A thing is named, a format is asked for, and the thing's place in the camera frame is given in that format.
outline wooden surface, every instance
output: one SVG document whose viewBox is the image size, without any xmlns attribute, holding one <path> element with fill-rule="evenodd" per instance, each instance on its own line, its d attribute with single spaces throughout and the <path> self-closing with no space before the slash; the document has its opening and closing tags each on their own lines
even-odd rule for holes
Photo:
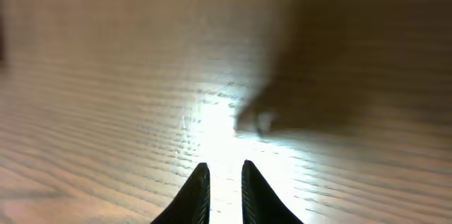
<svg viewBox="0 0 452 224">
<path fill-rule="evenodd" d="M 148 223 L 204 161 L 241 223 L 246 158 L 306 223 L 452 223 L 452 0 L 2 2 L 0 223 Z"/>
</svg>

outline wood grain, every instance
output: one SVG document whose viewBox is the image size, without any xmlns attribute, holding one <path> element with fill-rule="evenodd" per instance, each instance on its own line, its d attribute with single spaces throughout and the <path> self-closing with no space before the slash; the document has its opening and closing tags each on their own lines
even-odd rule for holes
<svg viewBox="0 0 452 224">
<path fill-rule="evenodd" d="M 240 223 L 245 159 L 305 223 L 452 222 L 452 0 L 1 2 L 0 223 L 149 223 L 199 162 Z"/>
</svg>

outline brown wooden surface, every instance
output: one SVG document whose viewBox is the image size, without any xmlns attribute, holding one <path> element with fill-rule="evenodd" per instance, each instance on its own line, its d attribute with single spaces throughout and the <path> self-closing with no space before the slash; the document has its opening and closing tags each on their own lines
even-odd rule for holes
<svg viewBox="0 0 452 224">
<path fill-rule="evenodd" d="M 245 158 L 306 223 L 452 223 L 452 0 L 2 2 L 0 223 L 148 223 L 203 161 L 240 223 Z"/>
</svg>

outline wooden table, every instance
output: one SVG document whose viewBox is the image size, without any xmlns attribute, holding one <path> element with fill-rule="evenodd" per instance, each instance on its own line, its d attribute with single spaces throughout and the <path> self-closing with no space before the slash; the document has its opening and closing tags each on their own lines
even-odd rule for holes
<svg viewBox="0 0 452 224">
<path fill-rule="evenodd" d="M 199 162 L 241 223 L 245 159 L 305 223 L 452 222 L 452 0 L 2 1 L 0 223 L 149 223 Z"/>
</svg>

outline dark object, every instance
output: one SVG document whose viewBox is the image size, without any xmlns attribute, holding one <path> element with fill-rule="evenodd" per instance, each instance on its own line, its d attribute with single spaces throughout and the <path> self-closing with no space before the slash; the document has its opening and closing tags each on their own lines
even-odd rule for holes
<svg viewBox="0 0 452 224">
<path fill-rule="evenodd" d="M 210 213 L 210 172 L 199 163 L 171 204 L 151 224 L 207 224 Z"/>
<path fill-rule="evenodd" d="M 250 160 L 245 160 L 242 168 L 242 211 L 244 224 L 303 224 Z"/>
</svg>

